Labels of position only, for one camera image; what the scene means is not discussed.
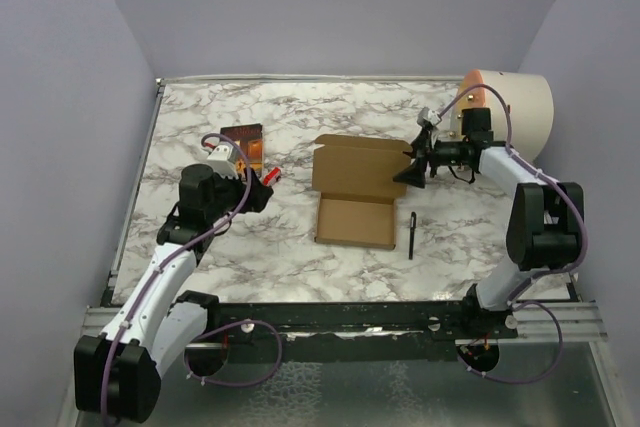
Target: box lid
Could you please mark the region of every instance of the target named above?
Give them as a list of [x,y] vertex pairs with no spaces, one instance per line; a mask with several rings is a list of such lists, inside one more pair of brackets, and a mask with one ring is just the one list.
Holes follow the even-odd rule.
[[313,153],[312,187],[337,195],[395,199],[407,186],[393,181],[411,159],[403,140],[324,134]]

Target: cardboard box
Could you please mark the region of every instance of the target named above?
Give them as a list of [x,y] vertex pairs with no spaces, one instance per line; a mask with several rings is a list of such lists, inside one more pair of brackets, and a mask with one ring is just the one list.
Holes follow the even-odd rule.
[[395,200],[407,186],[393,181],[411,159],[403,140],[321,135],[313,153],[311,185],[320,192],[315,241],[393,249]]

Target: marble tabletop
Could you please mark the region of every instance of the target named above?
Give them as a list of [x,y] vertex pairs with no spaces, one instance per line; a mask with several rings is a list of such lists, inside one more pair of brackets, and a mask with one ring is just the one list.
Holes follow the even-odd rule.
[[[400,138],[418,132],[424,106],[441,108],[457,84],[198,83],[169,84],[154,129],[120,263],[113,304],[121,304],[147,268],[158,228],[178,198],[183,167],[202,162],[199,140],[221,127],[260,122],[267,171],[282,180],[260,214],[236,217],[212,243],[183,290],[227,302],[329,302],[460,299],[505,255],[511,201],[488,179],[472,186],[443,170],[426,189],[397,203],[393,251],[316,244],[318,193],[311,188],[314,139],[325,133]],[[408,260],[409,214],[418,227]],[[526,298],[566,299],[567,278],[540,280]]]

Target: purple cable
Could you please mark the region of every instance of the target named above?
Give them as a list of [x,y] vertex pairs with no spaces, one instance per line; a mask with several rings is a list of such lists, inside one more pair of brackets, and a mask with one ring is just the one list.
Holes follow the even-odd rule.
[[556,330],[558,331],[558,352],[555,358],[553,359],[553,362],[549,366],[549,368],[547,368],[547,370],[545,370],[543,373],[538,374],[535,377],[531,377],[530,379],[505,379],[503,377],[494,377],[493,375],[487,374],[486,372],[480,372],[479,370],[472,368],[464,361],[462,357],[460,357],[460,355],[458,355],[458,360],[466,366],[467,371],[477,375],[478,377],[482,377],[483,379],[491,380],[492,382],[498,382],[500,384],[508,384],[508,385],[533,384],[535,382],[544,380],[551,375],[551,373],[555,370],[555,368],[560,363],[560,359],[562,358],[562,352],[564,351],[564,339],[562,338],[562,329],[560,328],[560,322],[558,322],[558,319],[556,318],[555,315],[553,315],[553,312],[551,312],[551,310],[548,307],[545,307],[543,304],[535,300],[528,300],[526,302],[523,302],[522,304],[519,304],[517,307],[515,307],[513,311],[517,312],[518,310],[524,309],[527,305],[535,305],[541,308],[542,310],[544,310],[547,314],[549,314],[549,317],[551,317],[551,320],[553,320],[553,323],[556,326]]
[[512,147],[511,147],[511,136],[513,134],[513,129],[511,127],[511,114],[509,113],[509,107],[507,106],[507,103],[504,101],[504,99],[498,93],[498,91],[496,89],[494,89],[493,87],[491,87],[490,85],[487,85],[487,84],[475,84],[475,85],[472,85],[470,87],[467,87],[462,92],[460,92],[449,103],[449,105],[447,105],[438,114],[438,117],[440,117],[442,119],[444,114],[446,114],[449,110],[451,110],[451,108],[456,103],[458,103],[460,101],[460,99],[462,99],[467,93],[469,93],[473,89],[477,89],[477,88],[486,89],[489,92],[491,92],[500,101],[500,105],[502,105],[502,109],[504,110],[504,114],[505,114],[506,119],[507,119],[507,139],[506,139],[506,143],[505,143],[504,148],[506,149],[506,151],[509,154],[509,156],[515,162],[517,162],[522,168],[524,168],[527,172],[529,172],[532,175],[537,176],[543,182],[549,184],[553,188],[553,190],[556,191],[556,193],[560,196],[560,198],[567,204],[567,206],[569,207],[569,210],[571,210],[571,213],[575,217],[576,222],[578,223],[578,228],[580,229],[580,237],[581,237],[581,240],[582,240],[582,246],[581,246],[581,249],[580,249],[580,253],[578,254],[578,257],[576,258],[576,260],[574,262],[572,262],[571,264],[565,266],[562,269],[552,270],[552,271],[548,271],[548,272],[539,272],[537,274],[533,274],[529,279],[523,280],[519,285],[516,286],[515,289],[513,289],[513,291],[507,297],[507,303],[510,305],[533,283],[533,281],[535,281],[537,279],[540,279],[542,277],[545,277],[547,275],[566,274],[566,273],[570,273],[573,270],[575,270],[584,261],[584,258],[587,255],[587,248],[589,246],[589,236],[587,235],[587,228],[584,225],[584,220],[582,219],[582,216],[580,215],[580,212],[578,211],[578,208],[571,201],[571,199],[567,196],[567,194],[564,193],[564,191],[558,186],[558,184],[551,177],[549,177],[548,175],[542,173],[541,170],[536,169],[533,165],[531,165],[529,162],[527,162],[526,160],[521,158],[512,149]]
[[[226,135],[214,134],[214,133],[207,134],[200,140],[200,144],[204,145],[204,143],[208,139],[210,139],[212,137],[216,137],[216,138],[222,140],[223,142],[227,142],[227,143],[231,144],[231,146],[238,151],[238,154],[240,155],[240,157],[244,161],[244,163],[247,166],[247,168],[248,168],[248,166],[251,165],[249,163],[249,159],[247,158],[246,154],[242,151],[240,146],[238,146],[238,144],[236,144],[233,140],[231,140]],[[240,199],[240,202],[238,202],[238,205],[236,205],[236,208],[233,209],[233,211],[231,211],[231,213],[227,217],[225,217],[225,219],[222,222],[214,225],[210,230],[206,231],[204,234],[199,235],[195,239],[190,240],[189,242],[187,242],[183,246],[177,248],[174,252],[172,252],[166,259],[164,259],[160,263],[160,265],[158,266],[158,270],[155,270],[149,276],[149,278],[145,282],[144,286],[140,289],[140,293],[138,294],[138,296],[134,300],[133,304],[131,305],[131,309],[129,309],[129,312],[125,316],[123,322],[131,322],[131,319],[133,319],[133,317],[135,316],[136,312],[140,308],[140,304],[144,300],[144,297],[147,295],[147,292],[149,291],[149,289],[151,288],[151,286],[153,285],[155,280],[164,272],[165,267],[169,263],[171,263],[173,260],[175,260],[175,258],[178,257],[178,255],[180,255],[183,252],[189,250],[191,247],[193,247],[198,242],[201,242],[202,240],[205,240],[206,238],[211,237],[212,235],[214,235],[222,227],[224,227],[229,222],[231,222],[231,220],[236,215],[238,215],[238,213],[240,212],[242,207],[244,207],[244,204],[247,202],[247,199],[249,198],[249,192],[251,191],[251,178],[252,178],[252,176],[251,175],[247,175],[246,177],[247,177],[247,182],[246,182],[246,186],[245,186],[245,189],[244,189],[244,195]],[[118,344],[120,343],[120,340],[122,339],[122,337],[124,336],[124,333],[126,331],[127,331],[126,327],[120,327],[118,329],[118,331],[116,332],[116,335],[115,335],[113,341],[111,342],[111,346],[109,348],[109,352],[107,353],[107,360],[106,360],[106,362],[104,364],[104,371],[102,373],[102,385],[101,385],[101,388],[100,388],[100,415],[102,417],[102,422],[103,422],[105,427],[111,427],[111,425],[118,425],[118,422],[116,422],[115,424],[111,424],[111,425],[109,424],[109,415],[107,413],[107,396],[108,396],[108,388],[109,388],[109,375],[111,373],[111,367],[112,367],[112,364],[113,364],[113,359],[114,359],[114,357],[116,355],[116,349],[118,348]]]
[[239,320],[237,322],[232,322],[231,324],[218,327],[217,329],[212,330],[211,332],[207,332],[206,334],[202,334],[200,337],[196,337],[195,340],[198,341],[198,340],[208,339],[209,337],[213,337],[214,335],[217,335],[229,329],[233,329],[235,327],[239,327],[243,324],[262,325],[263,327],[266,327],[267,329],[269,329],[273,334],[273,336],[276,338],[276,342],[278,344],[278,355],[276,357],[276,361],[273,364],[273,367],[271,367],[269,372],[264,374],[262,377],[258,377],[255,380],[249,380],[246,382],[226,382],[224,380],[216,380],[216,379],[211,379],[209,377],[199,377],[193,373],[193,369],[191,369],[191,366],[189,365],[189,359],[187,358],[187,353],[185,352],[184,365],[189,371],[189,375],[187,376],[187,378],[195,377],[200,382],[206,382],[212,385],[220,385],[222,387],[253,387],[255,385],[261,384],[265,380],[270,379],[280,368],[280,364],[282,364],[282,339],[280,338],[280,335],[278,335],[278,331],[275,329],[275,327],[273,327],[273,325],[268,324],[267,322],[263,322],[262,320]]

